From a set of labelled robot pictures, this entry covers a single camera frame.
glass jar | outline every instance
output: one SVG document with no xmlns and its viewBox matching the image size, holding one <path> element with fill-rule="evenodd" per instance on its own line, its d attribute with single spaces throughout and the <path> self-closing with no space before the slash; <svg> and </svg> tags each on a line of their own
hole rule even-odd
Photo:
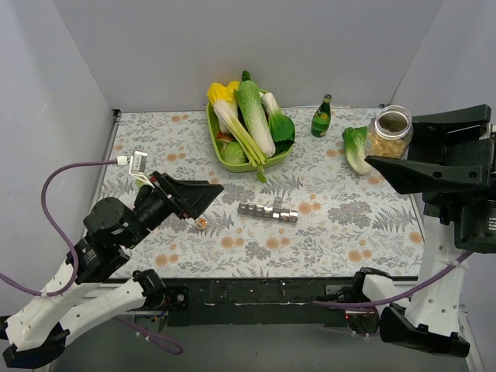
<svg viewBox="0 0 496 372">
<path fill-rule="evenodd" d="M 369 124 L 366 155 L 401 159 L 412 137 L 412 114 L 404 107 L 388 106 Z"/>
</svg>

green basket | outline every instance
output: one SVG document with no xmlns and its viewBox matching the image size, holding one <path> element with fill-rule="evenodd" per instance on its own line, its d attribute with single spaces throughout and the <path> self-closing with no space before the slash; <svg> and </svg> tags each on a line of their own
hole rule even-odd
<svg viewBox="0 0 496 372">
<path fill-rule="evenodd" d="M 214 145 L 215 153 L 217 154 L 217 158 L 219 161 L 224 165 L 224 167 L 227 168 L 228 171 L 231 172 L 251 172 L 251 171 L 256 171 L 257 168 L 251 165 L 250 163 L 244 163 L 244 164 L 231 164 L 231 163 L 226 163 L 220 156 L 220 148 L 222 144 L 217 143 L 215 141 L 215 138 L 217 138 L 217 135 L 220 132 L 219 129 L 219 119 L 217 118 L 217 115 L 214 112 L 214 108 L 210 105 L 210 102 L 207 104 L 207 118 L 208 118 L 208 128 L 210 129 L 210 137 L 212 138 L 212 143 Z M 274 165 L 278 165 L 282 163 L 284 158 L 291 153 L 293 150 L 293 146 L 291 146 L 288 151 L 284 153 L 280 153 L 276 155 L 275 157 L 271 157 L 269 161 L 267 161 L 267 164 L 265 164 L 263 167 L 268 168 L 268 167 L 273 167 Z"/>
</svg>

table top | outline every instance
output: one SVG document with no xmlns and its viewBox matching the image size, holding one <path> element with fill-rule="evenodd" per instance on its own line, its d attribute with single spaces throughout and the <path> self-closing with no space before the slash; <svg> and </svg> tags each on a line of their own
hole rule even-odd
<svg viewBox="0 0 496 372">
<path fill-rule="evenodd" d="M 412 200 L 397 194 L 373 170 L 356 174 L 346 162 L 341 133 L 365 126 L 376 108 L 335 108 L 324 137 L 310 134 L 315 108 L 284 112 L 296 127 L 292 153 L 267 168 L 267 183 L 254 172 L 232 173 L 213 150 L 205 112 L 123 113 L 111 157 L 148 153 L 147 170 L 183 180 L 208 180 L 225 190 L 206 210 L 204 230 L 170 216 L 131 251 L 113 277 L 153 268 L 161 277 L 349 277 L 362 266 L 394 276 L 416 276 L 423 250 Z M 133 205 L 138 186 L 124 167 L 107 167 L 100 198 Z M 297 224 L 239 215 L 238 204 L 299 211 Z"/>
</svg>

gray floor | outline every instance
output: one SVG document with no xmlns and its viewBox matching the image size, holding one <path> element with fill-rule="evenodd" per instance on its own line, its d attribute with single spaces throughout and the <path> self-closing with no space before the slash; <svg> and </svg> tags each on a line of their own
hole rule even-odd
<svg viewBox="0 0 496 372">
<path fill-rule="evenodd" d="M 468 371 L 465 360 L 342 336 L 320 325 L 198 325 L 165 329 L 185 346 L 171 356 L 116 321 L 91 330 L 51 371 Z"/>
</svg>

green glass bottle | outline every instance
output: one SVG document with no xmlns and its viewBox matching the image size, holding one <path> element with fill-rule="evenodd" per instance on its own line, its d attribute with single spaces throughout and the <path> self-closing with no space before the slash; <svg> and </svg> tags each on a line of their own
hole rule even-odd
<svg viewBox="0 0 496 372">
<path fill-rule="evenodd" d="M 327 133 L 331 124 L 331 95 L 325 95 L 324 101 L 317 109 L 312 119 L 310 133 L 315 137 L 322 137 Z"/>
</svg>

